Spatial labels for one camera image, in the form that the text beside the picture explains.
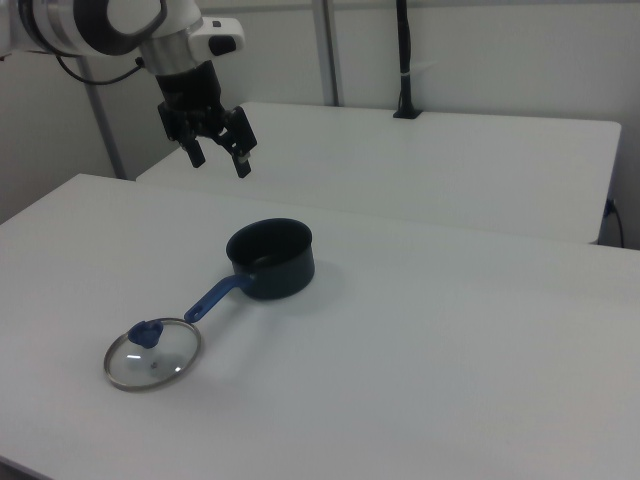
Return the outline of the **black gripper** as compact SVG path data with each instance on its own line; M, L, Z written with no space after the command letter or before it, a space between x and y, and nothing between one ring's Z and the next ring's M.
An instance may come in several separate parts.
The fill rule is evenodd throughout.
M257 139L242 107L226 110L213 63L205 61L188 71L155 77L164 101L158 113L166 137L187 153L194 168L205 163L197 136L215 137L231 155L236 174L251 173L249 158Z

